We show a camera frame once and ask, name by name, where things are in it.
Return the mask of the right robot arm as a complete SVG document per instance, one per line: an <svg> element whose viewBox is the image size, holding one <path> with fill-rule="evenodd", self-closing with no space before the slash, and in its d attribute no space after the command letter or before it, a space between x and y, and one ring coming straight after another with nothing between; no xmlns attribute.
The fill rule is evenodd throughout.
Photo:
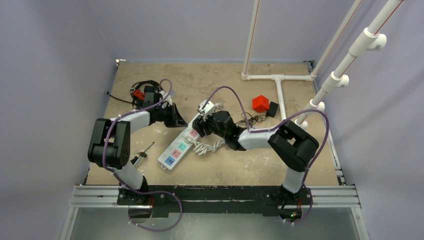
<svg viewBox="0 0 424 240"><path fill-rule="evenodd" d="M271 128L248 130L234 123L228 111L198 116L192 128L200 137L217 135L234 151L273 149L287 166L280 196L288 204L300 198L307 166L319 148L318 141L292 121Z"/></svg>

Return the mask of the white power strip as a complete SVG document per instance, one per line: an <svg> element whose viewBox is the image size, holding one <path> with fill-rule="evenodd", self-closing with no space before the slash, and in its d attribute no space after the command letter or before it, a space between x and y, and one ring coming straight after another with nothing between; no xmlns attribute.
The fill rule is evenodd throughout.
<svg viewBox="0 0 424 240"><path fill-rule="evenodd" d="M171 144L164 150L164 152L158 157L158 162L163 170L173 170L175 166L184 158L193 146L191 141L197 140L200 135L193 129L193 121L199 116L197 113L194 118L188 123L177 137L171 142Z"/></svg>

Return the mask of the black power adapter brick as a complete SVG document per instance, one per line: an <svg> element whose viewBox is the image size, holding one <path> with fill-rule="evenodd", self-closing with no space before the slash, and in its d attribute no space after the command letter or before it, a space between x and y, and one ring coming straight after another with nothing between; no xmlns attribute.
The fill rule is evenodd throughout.
<svg viewBox="0 0 424 240"><path fill-rule="evenodd" d="M271 101L269 103L269 108L266 111L266 114L265 115L267 117L274 118L276 116L276 114L277 114L278 109L279 109L279 104L276 103L276 102Z"/></svg>

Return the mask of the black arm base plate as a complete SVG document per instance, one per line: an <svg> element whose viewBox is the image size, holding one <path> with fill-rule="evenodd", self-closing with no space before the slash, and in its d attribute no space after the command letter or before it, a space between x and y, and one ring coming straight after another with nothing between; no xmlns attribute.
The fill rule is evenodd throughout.
<svg viewBox="0 0 424 240"><path fill-rule="evenodd" d="M261 214L296 221L312 195L306 187L291 193L277 185L177 186L150 185L147 194L120 187L116 204L146 210L146 217L166 218L170 213Z"/></svg>

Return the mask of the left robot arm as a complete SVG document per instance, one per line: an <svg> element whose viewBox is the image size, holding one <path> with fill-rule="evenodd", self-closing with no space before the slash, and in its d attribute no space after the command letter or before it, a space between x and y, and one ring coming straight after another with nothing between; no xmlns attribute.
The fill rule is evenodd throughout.
<svg viewBox="0 0 424 240"><path fill-rule="evenodd" d="M148 201L149 191L146 178L130 161L131 134L156 122L167 128L188 126L170 94L161 91L128 113L98 118L88 146L89 162L111 172L123 188L130 190L130 199L138 205Z"/></svg>

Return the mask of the red cube socket adapter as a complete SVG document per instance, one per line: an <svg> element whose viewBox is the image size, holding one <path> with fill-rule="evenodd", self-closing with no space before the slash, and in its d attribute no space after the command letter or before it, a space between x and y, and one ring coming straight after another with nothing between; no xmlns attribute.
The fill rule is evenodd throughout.
<svg viewBox="0 0 424 240"><path fill-rule="evenodd" d="M270 108L269 99L263 95L259 95L252 99L251 107L257 113L267 112Z"/></svg>

